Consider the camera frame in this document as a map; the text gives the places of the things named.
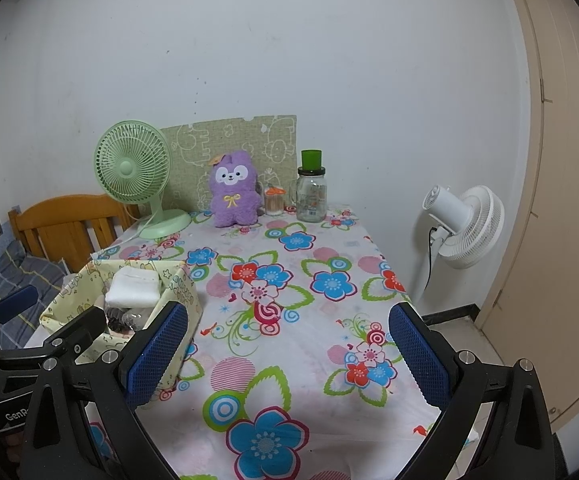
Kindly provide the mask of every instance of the table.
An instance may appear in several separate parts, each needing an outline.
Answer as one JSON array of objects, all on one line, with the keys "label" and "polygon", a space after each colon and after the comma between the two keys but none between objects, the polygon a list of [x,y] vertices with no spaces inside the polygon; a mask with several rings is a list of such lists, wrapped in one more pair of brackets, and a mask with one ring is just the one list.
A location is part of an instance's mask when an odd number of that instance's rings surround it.
[{"label": "table", "polygon": [[[346,206],[168,238],[136,227],[97,258],[184,260],[203,306],[176,385],[138,416],[182,478],[393,480],[429,406],[388,330],[403,285]],[[100,444],[109,450],[100,428]]]}]

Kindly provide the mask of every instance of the wooden headboard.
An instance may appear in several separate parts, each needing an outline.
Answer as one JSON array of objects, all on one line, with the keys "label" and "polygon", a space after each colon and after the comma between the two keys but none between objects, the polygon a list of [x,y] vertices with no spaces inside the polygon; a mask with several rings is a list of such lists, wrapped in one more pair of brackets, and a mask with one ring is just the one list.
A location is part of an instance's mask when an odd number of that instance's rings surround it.
[{"label": "wooden headboard", "polygon": [[54,262],[64,258],[70,270],[78,272],[95,250],[86,222],[91,223],[100,247],[105,248],[116,240],[114,218],[124,231],[134,222],[130,215],[138,218],[138,206],[127,208],[106,194],[66,195],[39,202],[23,213],[12,210],[8,215],[14,236],[28,252]]}]

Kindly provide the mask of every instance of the purple plush toy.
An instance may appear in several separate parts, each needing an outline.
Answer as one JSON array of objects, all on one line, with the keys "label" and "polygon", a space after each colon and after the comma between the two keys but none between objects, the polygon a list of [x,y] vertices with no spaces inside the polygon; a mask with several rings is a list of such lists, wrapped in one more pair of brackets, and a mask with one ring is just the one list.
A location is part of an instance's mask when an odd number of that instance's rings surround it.
[{"label": "purple plush toy", "polygon": [[252,225],[258,221],[256,210],[262,204],[256,192],[256,168],[245,150],[228,153],[210,172],[210,209],[216,227]]}]

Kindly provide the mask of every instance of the silver bolt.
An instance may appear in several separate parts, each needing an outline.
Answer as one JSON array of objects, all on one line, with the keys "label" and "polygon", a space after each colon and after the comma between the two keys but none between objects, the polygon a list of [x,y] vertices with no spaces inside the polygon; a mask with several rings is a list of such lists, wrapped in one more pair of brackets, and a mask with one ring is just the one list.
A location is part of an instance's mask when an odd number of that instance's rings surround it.
[{"label": "silver bolt", "polygon": [[476,356],[469,350],[463,350],[458,354],[458,358],[466,365],[471,365],[474,361],[476,361]]},{"label": "silver bolt", "polygon": [[523,370],[526,372],[530,372],[534,369],[534,363],[529,359],[521,359],[519,361],[519,365],[521,365],[521,368],[523,368]]},{"label": "silver bolt", "polygon": [[113,363],[118,358],[119,358],[119,353],[116,350],[108,350],[101,356],[101,359],[106,364]]},{"label": "silver bolt", "polygon": [[56,363],[56,359],[54,357],[50,357],[49,359],[45,359],[45,361],[43,361],[43,368],[47,371],[50,371],[56,366]]}]

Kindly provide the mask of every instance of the fan base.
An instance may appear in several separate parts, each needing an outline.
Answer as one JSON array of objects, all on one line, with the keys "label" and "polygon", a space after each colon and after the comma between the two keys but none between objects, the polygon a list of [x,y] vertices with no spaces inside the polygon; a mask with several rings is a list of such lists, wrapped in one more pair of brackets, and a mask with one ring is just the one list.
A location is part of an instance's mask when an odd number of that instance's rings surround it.
[{"label": "fan base", "polygon": [[168,209],[163,211],[163,216],[158,222],[143,227],[140,237],[147,240],[165,238],[185,229],[192,222],[190,217],[182,209]]}]

